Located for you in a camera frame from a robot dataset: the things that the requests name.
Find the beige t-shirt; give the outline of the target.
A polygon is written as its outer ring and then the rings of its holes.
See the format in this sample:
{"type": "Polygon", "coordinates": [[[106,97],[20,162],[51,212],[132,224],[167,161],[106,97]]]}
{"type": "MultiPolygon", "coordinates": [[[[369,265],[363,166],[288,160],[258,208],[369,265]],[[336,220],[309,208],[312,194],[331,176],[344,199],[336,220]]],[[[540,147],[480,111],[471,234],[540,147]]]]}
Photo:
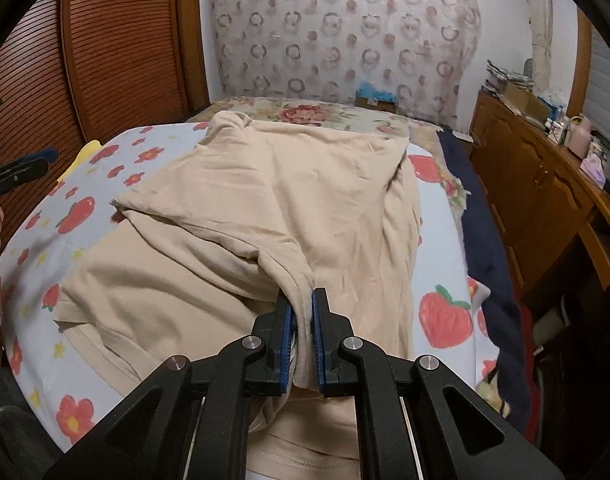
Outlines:
{"type": "Polygon", "coordinates": [[[285,296],[290,391],[252,422],[247,467],[358,478],[354,404],[314,378],[311,295],[324,288],[357,336],[409,355],[421,217],[407,148],[398,134],[218,113],[194,150],[115,197],[122,221],[70,270],[55,322],[125,394],[170,356],[213,356],[285,296]]]}

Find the white strawberry flower blanket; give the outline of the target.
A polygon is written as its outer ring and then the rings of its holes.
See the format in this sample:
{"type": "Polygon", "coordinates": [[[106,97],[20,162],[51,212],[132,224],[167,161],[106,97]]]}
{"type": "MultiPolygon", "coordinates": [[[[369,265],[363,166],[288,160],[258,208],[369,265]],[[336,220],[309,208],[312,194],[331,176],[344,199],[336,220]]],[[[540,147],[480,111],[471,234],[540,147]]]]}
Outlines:
{"type": "MultiPolygon", "coordinates": [[[[136,185],[178,155],[190,152],[207,131],[204,124],[132,129],[105,145],[46,197],[12,237],[0,263],[0,311],[6,318],[10,363],[20,391],[32,408],[28,422],[2,414],[4,430],[24,453],[35,455],[30,469],[58,468],[57,479],[102,479],[102,464],[58,452],[117,404],[119,395],[84,362],[56,327],[52,310],[68,271],[86,249],[116,226],[111,198],[136,185]]],[[[420,254],[410,287],[414,306],[436,298],[442,304],[463,301],[471,321],[441,349],[428,339],[429,327],[414,321],[413,352],[434,353],[471,386],[478,386],[496,364],[499,349],[488,337],[483,302],[486,286],[466,276],[444,187],[426,142],[408,147],[419,176],[422,218],[420,254]]]]}

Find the brown louvered wardrobe door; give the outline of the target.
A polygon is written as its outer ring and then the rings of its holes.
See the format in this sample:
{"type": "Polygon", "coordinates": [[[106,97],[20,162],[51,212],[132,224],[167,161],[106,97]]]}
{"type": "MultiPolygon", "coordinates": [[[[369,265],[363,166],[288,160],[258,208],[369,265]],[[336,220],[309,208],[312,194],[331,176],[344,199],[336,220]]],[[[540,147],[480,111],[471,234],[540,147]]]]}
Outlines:
{"type": "Polygon", "coordinates": [[[200,0],[35,0],[0,48],[0,166],[58,150],[2,197],[9,240],[87,142],[208,107],[200,0]]]}

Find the navy blue blanket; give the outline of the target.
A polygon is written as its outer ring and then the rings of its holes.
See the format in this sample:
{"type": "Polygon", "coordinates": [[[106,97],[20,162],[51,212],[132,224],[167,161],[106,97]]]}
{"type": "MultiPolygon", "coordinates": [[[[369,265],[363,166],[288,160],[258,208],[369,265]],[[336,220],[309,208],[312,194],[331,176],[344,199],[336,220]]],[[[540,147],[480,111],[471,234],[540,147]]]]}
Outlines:
{"type": "Polygon", "coordinates": [[[466,263],[472,278],[490,289],[490,296],[483,301],[483,314],[490,339],[499,348],[495,378],[500,398],[509,408],[506,420],[523,432],[532,414],[532,398],[521,309],[514,300],[506,251],[480,179],[464,148],[448,127],[439,131],[438,138],[448,170],[468,192],[462,216],[466,263]]]}

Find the wooden sideboard cabinet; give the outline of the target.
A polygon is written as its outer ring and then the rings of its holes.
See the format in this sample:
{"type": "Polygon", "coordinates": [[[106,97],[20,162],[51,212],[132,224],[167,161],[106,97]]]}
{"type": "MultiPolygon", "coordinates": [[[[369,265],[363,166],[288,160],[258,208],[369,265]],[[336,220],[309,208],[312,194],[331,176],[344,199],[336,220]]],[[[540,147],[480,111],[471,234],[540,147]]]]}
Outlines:
{"type": "Polygon", "coordinates": [[[579,159],[484,90],[478,92],[470,133],[478,142],[472,164],[518,296],[540,285],[575,242],[582,243],[607,288],[610,196],[580,170],[579,159]]]}

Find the purple tissue pack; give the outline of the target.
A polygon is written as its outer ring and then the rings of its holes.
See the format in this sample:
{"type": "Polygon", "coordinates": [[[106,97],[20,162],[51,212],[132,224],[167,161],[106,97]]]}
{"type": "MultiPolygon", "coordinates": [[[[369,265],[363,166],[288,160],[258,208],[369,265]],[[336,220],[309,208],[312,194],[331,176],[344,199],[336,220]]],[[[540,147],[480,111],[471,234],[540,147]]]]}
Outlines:
{"type": "Polygon", "coordinates": [[[602,159],[596,153],[592,153],[582,160],[580,170],[597,188],[600,188],[600,190],[604,188],[606,179],[602,167],[602,159]]]}

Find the pink thermos jug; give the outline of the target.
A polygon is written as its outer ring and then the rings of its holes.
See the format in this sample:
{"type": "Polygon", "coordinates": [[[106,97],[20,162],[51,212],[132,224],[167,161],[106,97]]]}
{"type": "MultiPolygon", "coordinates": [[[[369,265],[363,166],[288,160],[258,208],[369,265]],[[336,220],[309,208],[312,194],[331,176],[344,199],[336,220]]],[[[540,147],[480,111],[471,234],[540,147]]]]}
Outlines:
{"type": "Polygon", "coordinates": [[[583,159],[587,156],[591,135],[591,122],[585,115],[575,116],[568,126],[566,147],[576,157],[583,159]]]}

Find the cardboard box on cabinet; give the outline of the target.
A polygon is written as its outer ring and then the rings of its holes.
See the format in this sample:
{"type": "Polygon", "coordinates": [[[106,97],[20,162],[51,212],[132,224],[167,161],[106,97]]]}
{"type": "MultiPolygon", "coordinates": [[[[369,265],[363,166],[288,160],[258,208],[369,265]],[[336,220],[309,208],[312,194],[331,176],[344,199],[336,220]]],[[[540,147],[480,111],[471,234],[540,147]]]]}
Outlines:
{"type": "Polygon", "coordinates": [[[500,100],[515,115],[533,119],[540,124],[544,124],[551,113],[551,108],[544,104],[538,96],[513,82],[506,83],[506,88],[500,94],[500,100]]]}

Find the blue item on box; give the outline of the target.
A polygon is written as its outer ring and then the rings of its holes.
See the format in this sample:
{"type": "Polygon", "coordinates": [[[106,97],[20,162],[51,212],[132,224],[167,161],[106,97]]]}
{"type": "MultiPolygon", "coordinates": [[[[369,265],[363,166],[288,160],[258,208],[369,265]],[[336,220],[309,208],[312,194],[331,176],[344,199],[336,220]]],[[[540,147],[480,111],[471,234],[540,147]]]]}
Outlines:
{"type": "Polygon", "coordinates": [[[355,106],[367,110],[380,110],[381,112],[397,112],[397,96],[392,92],[378,90],[373,84],[361,81],[355,94],[355,106]]]}

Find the circle-pattern lace curtain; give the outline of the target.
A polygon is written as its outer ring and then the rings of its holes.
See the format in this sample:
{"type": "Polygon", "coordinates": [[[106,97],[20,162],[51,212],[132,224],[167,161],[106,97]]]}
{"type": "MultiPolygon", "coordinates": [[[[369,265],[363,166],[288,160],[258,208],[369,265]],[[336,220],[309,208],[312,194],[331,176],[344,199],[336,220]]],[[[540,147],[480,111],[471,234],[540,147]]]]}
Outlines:
{"type": "Polygon", "coordinates": [[[477,0],[210,0],[228,96],[352,103],[362,86],[454,125],[477,0]]]}

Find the grey window roller blind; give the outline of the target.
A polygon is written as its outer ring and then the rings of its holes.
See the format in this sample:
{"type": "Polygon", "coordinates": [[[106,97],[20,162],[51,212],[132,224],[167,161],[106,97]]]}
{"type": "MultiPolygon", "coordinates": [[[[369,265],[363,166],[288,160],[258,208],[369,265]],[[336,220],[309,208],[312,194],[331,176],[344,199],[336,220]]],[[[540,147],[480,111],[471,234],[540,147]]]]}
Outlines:
{"type": "Polygon", "coordinates": [[[590,69],[584,114],[593,127],[610,141],[610,48],[591,27],[590,69]]]}

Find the stack of folded papers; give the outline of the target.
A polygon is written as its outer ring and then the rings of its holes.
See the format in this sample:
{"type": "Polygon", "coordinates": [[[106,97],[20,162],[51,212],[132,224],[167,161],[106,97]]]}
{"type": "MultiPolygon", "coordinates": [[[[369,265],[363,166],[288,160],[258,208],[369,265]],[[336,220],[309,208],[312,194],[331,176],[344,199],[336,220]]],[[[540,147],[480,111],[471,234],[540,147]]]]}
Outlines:
{"type": "Polygon", "coordinates": [[[491,60],[487,61],[487,70],[491,76],[496,78],[496,81],[498,81],[501,87],[510,82],[526,91],[532,91],[534,88],[534,82],[531,76],[520,74],[513,70],[506,70],[491,60]]]}

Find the tied cream curtain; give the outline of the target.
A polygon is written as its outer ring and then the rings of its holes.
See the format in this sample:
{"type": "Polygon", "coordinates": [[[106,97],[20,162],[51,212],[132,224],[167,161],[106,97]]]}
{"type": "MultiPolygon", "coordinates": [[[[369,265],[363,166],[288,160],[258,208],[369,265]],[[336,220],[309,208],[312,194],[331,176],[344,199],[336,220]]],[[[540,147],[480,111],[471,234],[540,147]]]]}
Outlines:
{"type": "Polygon", "coordinates": [[[533,81],[537,93],[550,89],[553,37],[552,0],[527,0],[533,46],[533,81]]]}

